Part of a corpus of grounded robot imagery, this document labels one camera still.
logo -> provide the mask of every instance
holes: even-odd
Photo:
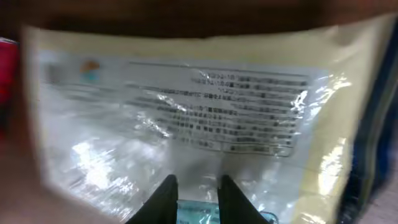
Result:
[[[80,73],[84,81],[94,83],[98,79],[99,63],[89,60],[80,67]]]

dark background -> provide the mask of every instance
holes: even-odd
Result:
[[[0,36],[21,23],[153,37],[208,37],[310,29],[396,11],[398,0],[1,0]]]

red object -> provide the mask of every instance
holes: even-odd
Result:
[[[10,99],[11,85],[18,61],[18,46],[0,38],[0,106]]]

package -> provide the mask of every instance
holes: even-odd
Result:
[[[123,222],[175,174],[178,219],[197,224],[219,223],[228,174],[274,223],[333,223],[393,24],[208,39],[30,28],[45,182]]]

plastic bag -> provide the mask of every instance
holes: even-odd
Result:
[[[204,207],[228,174],[278,223],[332,222],[393,22],[210,39],[31,29],[44,178],[123,221],[168,174]]]

